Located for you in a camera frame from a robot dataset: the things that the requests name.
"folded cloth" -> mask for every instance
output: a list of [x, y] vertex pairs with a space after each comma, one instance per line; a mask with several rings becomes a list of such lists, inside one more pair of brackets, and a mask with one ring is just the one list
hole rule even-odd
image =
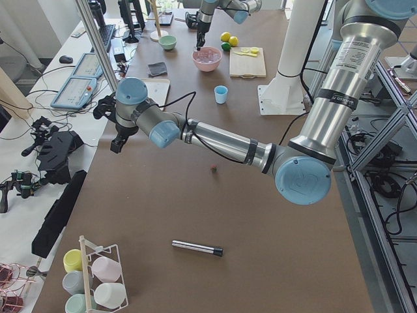
[[168, 74], [168, 71], [164, 62], [148, 64], [149, 76], [158, 76], [158, 75], [166, 75], [166, 74]]

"keyboard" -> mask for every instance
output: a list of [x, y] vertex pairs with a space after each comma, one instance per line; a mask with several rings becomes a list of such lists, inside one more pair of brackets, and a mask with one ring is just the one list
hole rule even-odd
[[111, 38], [115, 30], [116, 30], [115, 24], [105, 25], [103, 27], [100, 27], [100, 29], [98, 30], [98, 32], [100, 33], [100, 36], [102, 37], [104, 49], [107, 52], [110, 51]]

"green bowl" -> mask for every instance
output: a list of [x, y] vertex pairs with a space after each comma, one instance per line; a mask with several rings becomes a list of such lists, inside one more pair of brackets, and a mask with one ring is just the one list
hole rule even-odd
[[172, 50], [177, 44], [177, 38], [171, 35], [162, 36], [159, 38], [159, 44], [164, 50]]

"bowl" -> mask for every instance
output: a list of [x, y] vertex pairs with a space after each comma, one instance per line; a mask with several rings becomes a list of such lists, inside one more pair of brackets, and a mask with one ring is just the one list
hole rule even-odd
[[158, 42], [164, 50], [172, 50], [177, 44], [177, 38], [171, 35], [166, 35], [159, 38]]
[[211, 72], [219, 66], [222, 56], [222, 52], [215, 47], [201, 47], [200, 51], [193, 52], [193, 61], [199, 70]]

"table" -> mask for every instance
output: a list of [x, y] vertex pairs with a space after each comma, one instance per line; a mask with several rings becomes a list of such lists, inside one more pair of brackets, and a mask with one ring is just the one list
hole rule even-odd
[[[120, 33], [116, 33], [116, 36], [123, 35], [124, 24], [120, 18], [106, 21], [117, 25], [117, 29]], [[82, 25], [83, 24], [80, 22], [75, 29], [79, 29]], [[135, 46], [136, 45], [127, 45], [125, 48], [126, 58], [130, 58], [130, 53], [133, 51]], [[45, 74], [43, 78], [39, 79], [32, 88], [32, 91], [40, 89], [58, 91], [74, 69], [73, 67], [67, 66], [75, 66], [83, 53], [89, 52], [90, 49], [91, 43], [86, 33], [79, 38], [69, 37], [57, 55], [53, 58], [47, 69], [44, 71], [44, 73], [49, 71], [52, 72]], [[59, 57], [61, 55], [71, 56], [74, 59], [74, 62], [69, 65], [60, 64]], [[114, 69], [116, 69], [117, 67], [112, 55], [110, 59]], [[111, 91], [110, 88], [107, 87], [106, 80], [100, 79], [98, 89], [94, 93], [94, 100], [97, 101], [97, 99], [104, 97], [110, 92]], [[83, 145], [70, 155], [69, 168], [71, 176], [78, 170], [88, 171], [96, 152], [98, 140], [104, 131], [104, 127], [106, 126], [106, 121], [94, 120], [92, 110], [84, 114], [71, 115], [68, 117], [68, 120], [62, 116], [54, 116], [54, 114], [57, 115], [65, 113], [53, 113], [47, 110], [50, 108], [50, 103], [55, 94], [56, 93], [47, 92], [43, 95], [42, 93], [33, 93], [29, 95], [27, 99], [35, 107], [35, 109], [31, 110], [31, 118], [28, 118], [26, 122], [21, 119], [11, 119], [2, 131], [0, 137], [14, 138], [23, 134], [29, 128], [29, 125], [31, 125], [32, 122], [40, 116], [44, 116], [51, 121], [60, 121], [61, 123], [68, 122], [72, 125], [72, 130], [75, 130], [87, 144]], [[20, 155], [20, 153], [32, 143], [33, 139], [28, 132], [16, 140], [0, 140], [0, 181], [7, 178], [14, 170], [29, 170], [34, 174], [38, 174], [37, 166], [35, 164], [36, 153], [32, 152], [27, 157], [22, 157]], [[65, 186], [66, 185], [58, 184], [46, 185], [37, 190], [33, 197], [25, 200], [16, 196], [16, 189], [8, 193], [8, 213], [0, 215], [0, 236], [3, 238], [2, 252], [0, 252], [0, 263], [18, 263], [27, 267], [36, 265], [38, 256], [31, 254], [31, 243], [42, 226], [44, 217], [50, 210], [54, 201], [60, 198]], [[39, 266], [41, 271], [47, 271], [50, 268], [59, 240], [60, 239], [57, 240], [57, 243], [50, 252], [48, 258], [42, 260]], [[42, 289], [43, 281], [39, 277], [36, 277], [35, 280], [36, 283], [32, 284], [29, 288], [29, 292], [25, 296], [25, 307], [21, 311], [22, 313], [32, 311], [36, 299]]]
[[[174, 14], [182, 18], [184, 11]], [[198, 71], [190, 58], [195, 32], [177, 20], [168, 29], [178, 38], [170, 52], [151, 42], [154, 27], [147, 24], [128, 75], [146, 77], [147, 64], [164, 61], [168, 101], [197, 91], [190, 117], [277, 142], [293, 117], [261, 116], [256, 90], [276, 73], [286, 27], [281, 11], [258, 12], [241, 26], [223, 12], [214, 15], [207, 45], [219, 46], [220, 33], [229, 31], [243, 46], [263, 47], [266, 79], [231, 79], [228, 55], [214, 72]], [[230, 90], [224, 105], [214, 102], [219, 84]], [[183, 113], [187, 102], [167, 110]], [[114, 136], [109, 123], [34, 312], [63, 309], [62, 257], [79, 246], [80, 235], [119, 245], [130, 302], [125, 313], [373, 312], [335, 182], [323, 201], [297, 206], [255, 168], [180, 141], [161, 150], [142, 133], [115, 155]], [[173, 239], [219, 245], [224, 255], [179, 250]]]

